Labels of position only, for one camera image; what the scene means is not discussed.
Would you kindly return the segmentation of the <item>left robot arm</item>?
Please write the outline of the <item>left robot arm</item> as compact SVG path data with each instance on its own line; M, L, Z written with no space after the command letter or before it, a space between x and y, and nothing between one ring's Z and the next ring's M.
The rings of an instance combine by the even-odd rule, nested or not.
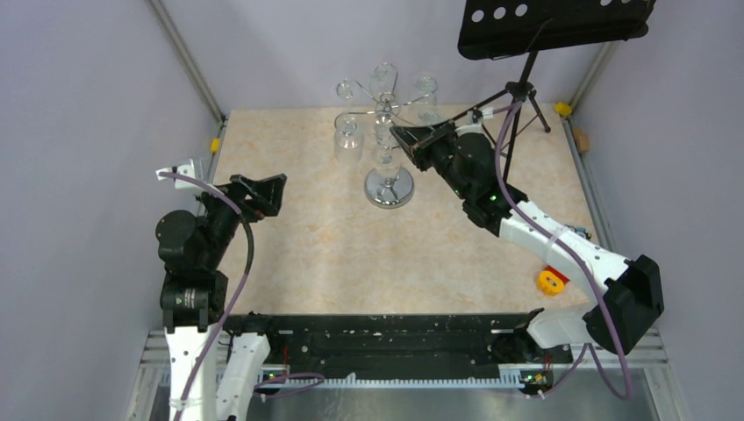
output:
M160 307L170 365L169 417L216 420L216 342L253 266L251 226L280 213L288 177L251 180L232 175L227 184L212 185L175 168L161 169L156 176L172 180L177 189L191 190L204 206L201 216L173 210L155 228L165 269ZM247 261L228 298L228 278L218 267L238 229L247 237Z

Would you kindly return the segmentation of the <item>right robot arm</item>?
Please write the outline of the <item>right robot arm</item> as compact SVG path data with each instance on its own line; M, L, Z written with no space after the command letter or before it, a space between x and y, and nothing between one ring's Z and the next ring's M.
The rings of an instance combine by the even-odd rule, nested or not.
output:
M538 311L514 338L521 359L537 361L549 348L582 342L627 355L664 312L658 264L592 243L497 178L494 146L477 125L394 125L390 133L416 168L445 180L471 222L541 258L589 298Z

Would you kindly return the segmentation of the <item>chrome wine glass rack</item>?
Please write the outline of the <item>chrome wine glass rack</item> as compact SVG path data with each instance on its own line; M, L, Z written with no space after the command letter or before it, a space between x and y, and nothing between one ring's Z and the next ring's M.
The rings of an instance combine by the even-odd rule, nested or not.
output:
M363 181L365 197L373 205L392 210L400 208L413 198L415 183L411 172L401 162L401 146L392 135L395 123L404 123L401 113L411 108L416 118L424 124L433 124L439 118L436 112L436 94L439 84L428 73L413 76L412 98L398 98L398 69L390 62L383 62L369 72L369 83L343 79L335 88L345 109L333 120L333 153L337 161L356 163L363 156L365 129L362 120L374 118L372 135L372 168Z

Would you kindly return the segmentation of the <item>black music stand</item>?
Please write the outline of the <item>black music stand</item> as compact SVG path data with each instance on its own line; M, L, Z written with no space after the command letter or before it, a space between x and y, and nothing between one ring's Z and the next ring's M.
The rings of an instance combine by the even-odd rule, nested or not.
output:
M529 76L538 52L641 38L654 7L654 1L467 1L457 42L463 58L527 56L518 81L476 106L504 95L536 104Z

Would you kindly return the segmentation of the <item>yellow corner clip right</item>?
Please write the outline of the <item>yellow corner clip right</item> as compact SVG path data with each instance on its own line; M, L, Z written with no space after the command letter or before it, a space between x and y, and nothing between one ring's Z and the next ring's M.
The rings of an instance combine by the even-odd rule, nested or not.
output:
M567 118L572 115L573 108L568 103L558 102L554 105L554 111L563 118Z

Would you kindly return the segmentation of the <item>yellow and red toy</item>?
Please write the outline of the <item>yellow and red toy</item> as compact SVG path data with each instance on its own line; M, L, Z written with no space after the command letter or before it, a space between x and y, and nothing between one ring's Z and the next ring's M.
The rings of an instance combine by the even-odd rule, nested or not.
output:
M570 283L570 279L552 266L545 266L537 275L537 289L546 296L561 294Z

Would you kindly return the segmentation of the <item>small blue black device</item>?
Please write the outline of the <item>small blue black device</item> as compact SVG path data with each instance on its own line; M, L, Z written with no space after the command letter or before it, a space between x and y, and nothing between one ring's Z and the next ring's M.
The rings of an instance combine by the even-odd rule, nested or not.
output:
M571 229L574 232L576 232L578 235L582 236L583 238L585 238L587 240L591 240L592 239L592 234L589 231L587 231L584 227L571 226Z

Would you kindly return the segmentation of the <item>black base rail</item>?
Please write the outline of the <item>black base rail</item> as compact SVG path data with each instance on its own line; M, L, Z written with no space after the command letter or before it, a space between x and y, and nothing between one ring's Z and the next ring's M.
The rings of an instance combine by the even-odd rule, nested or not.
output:
M508 364L570 364L569 346L543 350L531 313L230 316L225 329L268 339L267 362L291 373L360 380L496 379Z

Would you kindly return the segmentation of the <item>brown block on rail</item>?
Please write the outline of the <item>brown block on rail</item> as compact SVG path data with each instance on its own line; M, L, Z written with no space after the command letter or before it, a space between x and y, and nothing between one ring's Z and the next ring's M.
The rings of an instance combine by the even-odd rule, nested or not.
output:
M576 144L578 153L587 153L590 150L590 138L588 134L580 127L572 129L572 135Z

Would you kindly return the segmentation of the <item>aluminium frame post left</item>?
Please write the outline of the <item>aluminium frame post left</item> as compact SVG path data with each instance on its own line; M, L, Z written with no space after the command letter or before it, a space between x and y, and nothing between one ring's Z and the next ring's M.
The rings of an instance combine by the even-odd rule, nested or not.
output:
M145 4L153 14L158 26L161 28L165 40L174 52L175 57L183 72L189 79L193 90L195 90L197 96L212 118L219 125L222 125L226 121L225 113L219 107L216 97L212 93L205 77L203 76L197 61L193 58L187 43L180 34L166 4L161 0L146 0Z

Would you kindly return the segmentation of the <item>aluminium frame post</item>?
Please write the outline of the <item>aluminium frame post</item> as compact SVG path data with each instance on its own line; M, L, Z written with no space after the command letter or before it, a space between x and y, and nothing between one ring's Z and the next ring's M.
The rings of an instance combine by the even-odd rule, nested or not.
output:
M611 59L618 44L618 41L606 42L598 50L592 63L589 66L589 69L581 80L579 86L576 88L576 91L569 102L569 106L572 108L572 111L574 113L579 110L582 100L588 93L593 83L599 77L602 70L605 68L607 62Z
M166 4L161 0L146 0L145 4L153 14L158 26L161 28L165 40L174 52L175 57L183 72L189 79L193 90L195 90L197 96L212 118L219 125L222 125L226 121L225 113L219 107L216 97L212 93L205 77L203 76L197 61L193 58L187 43L180 34Z

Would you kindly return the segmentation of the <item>aluminium frame post right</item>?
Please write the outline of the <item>aluminium frame post right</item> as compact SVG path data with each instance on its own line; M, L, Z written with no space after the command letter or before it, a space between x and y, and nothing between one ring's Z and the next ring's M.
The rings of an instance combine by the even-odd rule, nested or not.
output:
M605 68L607 62L611 59L618 44L618 41L606 42L598 50L592 63L589 66L589 69L581 80L579 86L576 88L576 91L569 102L569 106L572 108L572 111L574 113L579 110L582 100L588 93L593 83L599 77L602 70Z

